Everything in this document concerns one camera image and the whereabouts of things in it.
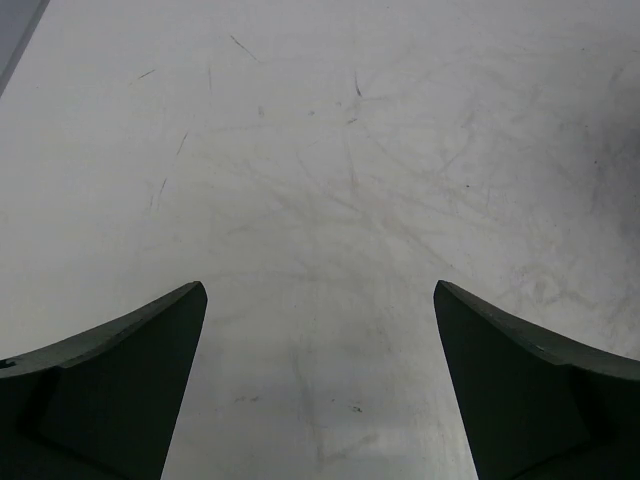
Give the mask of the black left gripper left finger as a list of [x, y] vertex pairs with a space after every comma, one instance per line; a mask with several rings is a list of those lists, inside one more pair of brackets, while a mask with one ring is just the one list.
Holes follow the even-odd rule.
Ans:
[[158, 479], [200, 339], [202, 283], [1, 362], [4, 479]]

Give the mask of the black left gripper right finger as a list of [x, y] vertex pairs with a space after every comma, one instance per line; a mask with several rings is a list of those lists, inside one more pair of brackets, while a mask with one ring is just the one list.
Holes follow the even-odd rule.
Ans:
[[639, 363], [434, 290], [439, 336], [481, 479], [636, 479]]

